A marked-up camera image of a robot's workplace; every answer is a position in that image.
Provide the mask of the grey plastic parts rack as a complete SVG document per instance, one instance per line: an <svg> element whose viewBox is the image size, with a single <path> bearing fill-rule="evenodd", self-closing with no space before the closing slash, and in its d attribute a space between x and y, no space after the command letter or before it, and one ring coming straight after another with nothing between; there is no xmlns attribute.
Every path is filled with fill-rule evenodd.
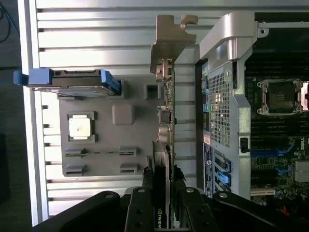
<svg viewBox="0 0 309 232"><path fill-rule="evenodd" d="M163 86L138 77L122 80L122 86L120 96L60 101L64 176L138 175L151 165ZM89 138L69 136L69 119L76 115L91 119Z"/></svg>

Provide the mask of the long blue expansion slot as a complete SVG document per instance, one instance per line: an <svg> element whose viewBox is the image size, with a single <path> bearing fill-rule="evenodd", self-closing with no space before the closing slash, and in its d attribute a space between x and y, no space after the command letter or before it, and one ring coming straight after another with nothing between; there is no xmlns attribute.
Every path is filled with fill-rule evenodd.
<svg viewBox="0 0 309 232"><path fill-rule="evenodd" d="M253 150L251 151L251 157L281 157L289 153L290 150Z"/></svg>

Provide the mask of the silver CPU chip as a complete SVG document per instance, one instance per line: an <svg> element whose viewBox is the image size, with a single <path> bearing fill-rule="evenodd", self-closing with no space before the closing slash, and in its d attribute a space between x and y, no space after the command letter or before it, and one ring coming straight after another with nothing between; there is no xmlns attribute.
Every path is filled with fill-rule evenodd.
<svg viewBox="0 0 309 232"><path fill-rule="evenodd" d="M76 115L69 119L69 136L83 140L91 136L91 119L86 115Z"/></svg>

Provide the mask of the green motherboard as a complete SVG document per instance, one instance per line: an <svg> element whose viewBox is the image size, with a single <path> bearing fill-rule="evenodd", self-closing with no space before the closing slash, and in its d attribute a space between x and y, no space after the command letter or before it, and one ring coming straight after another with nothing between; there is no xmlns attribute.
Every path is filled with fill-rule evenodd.
<svg viewBox="0 0 309 232"><path fill-rule="evenodd" d="M300 79L309 82L309 58L297 55L254 56L245 63L245 96L251 106L251 151L290 150L281 157L251 157L251 199L267 204L270 199L309 200L309 183L295 181L295 162L309 161L309 111L291 116L257 113L266 79Z"/></svg>

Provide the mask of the black silver PC case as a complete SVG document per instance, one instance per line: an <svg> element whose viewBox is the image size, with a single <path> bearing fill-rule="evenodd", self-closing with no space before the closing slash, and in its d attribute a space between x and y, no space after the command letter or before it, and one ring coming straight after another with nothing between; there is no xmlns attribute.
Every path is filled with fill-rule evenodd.
<svg viewBox="0 0 309 232"><path fill-rule="evenodd" d="M245 96L245 63L297 55L309 58L309 11L231 12L202 39L196 56L197 138L202 186L251 200L251 106ZM309 220L309 200L270 199L261 206Z"/></svg>

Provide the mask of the silver chipset heatsink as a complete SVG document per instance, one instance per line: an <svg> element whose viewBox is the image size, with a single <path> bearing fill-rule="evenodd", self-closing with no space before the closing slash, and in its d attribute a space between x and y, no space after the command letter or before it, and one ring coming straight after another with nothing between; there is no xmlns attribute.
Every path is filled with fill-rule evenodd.
<svg viewBox="0 0 309 232"><path fill-rule="evenodd" d="M295 162L295 181L309 183L309 161Z"/></svg>

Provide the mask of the CPU socket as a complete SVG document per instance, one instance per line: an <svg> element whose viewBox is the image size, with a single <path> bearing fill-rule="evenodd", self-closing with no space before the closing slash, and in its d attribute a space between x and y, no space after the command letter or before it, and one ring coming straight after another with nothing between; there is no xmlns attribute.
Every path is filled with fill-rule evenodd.
<svg viewBox="0 0 309 232"><path fill-rule="evenodd" d="M266 79L257 83L261 89L260 107L263 116L291 116L309 111L308 104L301 102L300 79Z"/></svg>

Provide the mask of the hard disk blue carrier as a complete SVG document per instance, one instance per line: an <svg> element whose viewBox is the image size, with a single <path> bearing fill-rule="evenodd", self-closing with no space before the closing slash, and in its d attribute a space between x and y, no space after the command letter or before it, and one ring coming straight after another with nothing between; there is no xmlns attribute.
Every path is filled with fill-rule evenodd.
<svg viewBox="0 0 309 232"><path fill-rule="evenodd" d="M52 92L63 97L118 96L122 84L104 69L92 71L55 71L49 68L30 69L28 74L13 73L16 85L34 91Z"/></svg>

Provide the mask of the silver socket cover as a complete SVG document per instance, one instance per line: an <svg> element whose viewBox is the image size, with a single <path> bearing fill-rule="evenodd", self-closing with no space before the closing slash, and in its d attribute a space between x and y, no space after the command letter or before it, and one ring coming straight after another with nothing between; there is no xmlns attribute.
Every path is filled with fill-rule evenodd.
<svg viewBox="0 0 309 232"><path fill-rule="evenodd" d="M309 82L304 82L301 88L301 102L308 104L309 102Z"/></svg>

